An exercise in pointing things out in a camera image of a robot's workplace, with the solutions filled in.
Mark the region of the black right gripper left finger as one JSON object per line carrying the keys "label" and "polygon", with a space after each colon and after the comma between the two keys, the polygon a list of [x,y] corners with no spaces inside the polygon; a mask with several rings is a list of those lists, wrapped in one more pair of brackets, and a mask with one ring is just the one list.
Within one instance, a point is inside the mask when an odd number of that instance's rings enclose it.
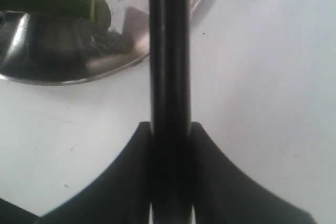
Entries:
{"label": "black right gripper left finger", "polygon": [[94,182],[41,217],[1,200],[1,223],[148,223],[150,133],[150,124],[141,122]]}

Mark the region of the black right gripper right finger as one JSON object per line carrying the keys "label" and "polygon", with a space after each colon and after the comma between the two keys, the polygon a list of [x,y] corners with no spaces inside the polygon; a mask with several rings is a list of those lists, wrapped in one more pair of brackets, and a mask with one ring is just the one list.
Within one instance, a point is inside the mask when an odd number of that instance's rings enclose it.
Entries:
{"label": "black right gripper right finger", "polygon": [[200,123],[191,129],[196,223],[315,223],[306,211],[253,181],[212,141]]}

